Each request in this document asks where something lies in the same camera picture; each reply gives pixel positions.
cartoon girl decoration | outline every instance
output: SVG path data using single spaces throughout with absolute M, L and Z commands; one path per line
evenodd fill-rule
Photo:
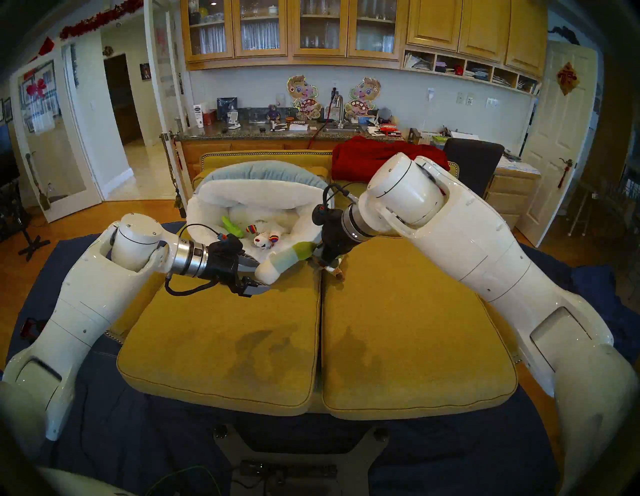
M 287 81 L 287 90 L 293 106 L 297 108 L 302 115 L 308 119 L 317 119 L 320 117 L 320 109 L 322 105 L 318 103 L 318 89 L 311 86 L 305 80 L 305 76 L 293 76 Z
M 349 93 L 351 101 L 344 106 L 347 119 L 367 115 L 376 108 L 373 100 L 380 94 L 380 82 L 372 77 L 365 77 L 362 82 Z

black chair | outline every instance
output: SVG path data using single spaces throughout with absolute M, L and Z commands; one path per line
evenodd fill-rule
M 484 197 L 504 147 L 489 141 L 449 138 L 444 145 L 447 160 L 460 168 L 459 180 L 475 194 Z

yellow couch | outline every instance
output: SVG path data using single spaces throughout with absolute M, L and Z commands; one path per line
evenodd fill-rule
M 332 153 L 206 154 L 194 186 L 214 168 L 265 159 L 327 178 Z M 344 282 L 298 264 L 250 299 L 219 286 L 181 298 L 161 288 L 118 369 L 145 393 L 269 415 L 442 415 L 496 406 L 515 391 L 511 330 L 408 241 L 373 239 L 343 263 Z M 176 290 L 198 284 L 172 280 Z

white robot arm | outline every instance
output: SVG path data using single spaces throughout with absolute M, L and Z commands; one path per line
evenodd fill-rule
M 320 265 L 395 230 L 444 272 L 482 296 L 516 333 L 527 368 L 555 395 L 566 493 L 607 447 L 639 390 L 631 365 L 593 307 L 551 281 L 500 215 L 425 157 L 389 159 L 344 212 L 314 211 Z
M 24 398 L 32 398 L 30 410 L 41 412 L 46 437 L 58 439 L 85 356 L 155 271 L 168 274 L 165 286 L 178 296 L 169 288 L 171 274 L 209 281 L 198 289 L 221 282 L 241 296 L 268 290 L 260 282 L 238 276 L 238 269 L 252 265 L 252 260 L 244 257 L 236 237 L 221 238 L 209 246 L 180 239 L 141 214 L 127 214 L 111 224 L 67 274 L 53 314 L 38 339 L 7 364 L 0 385 L 3 408 L 11 408 L 12 398 L 16 398 L 20 402 L 16 408 L 24 409 Z M 8 385 L 18 385 L 29 394 L 13 395 Z

wooden floor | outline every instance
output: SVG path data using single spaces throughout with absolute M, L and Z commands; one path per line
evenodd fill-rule
M 140 212 L 160 222 L 180 220 L 178 211 L 173 208 L 171 201 L 105 202 L 51 224 L 46 224 L 42 215 L 35 216 L 29 226 L 29 234 L 32 237 L 39 234 L 42 239 L 50 239 L 51 244 L 38 250 L 28 263 L 24 257 L 17 255 L 18 250 L 26 245 L 21 234 L 0 243 L 0 284 L 3 288 L 2 298 L 0 298 L 2 365 L 20 308 L 56 243 L 62 239 L 102 232 L 112 221 L 120 219 L 128 212 Z M 617 263 L 627 247 L 623 243 L 616 242 L 621 231 L 612 227 L 613 225 L 606 215 L 600 218 L 594 215 L 593 226 L 586 237 L 580 235 L 568 237 L 566 235 L 569 228 L 568 221 L 565 218 L 556 218 L 540 250 L 571 266 Z M 515 236 L 521 243 L 531 246 L 519 231 L 515 231 Z M 563 454 L 554 400 L 542 391 L 523 363 L 516 367 L 520 384 L 538 410 L 547 430 L 554 457 L 561 468 Z

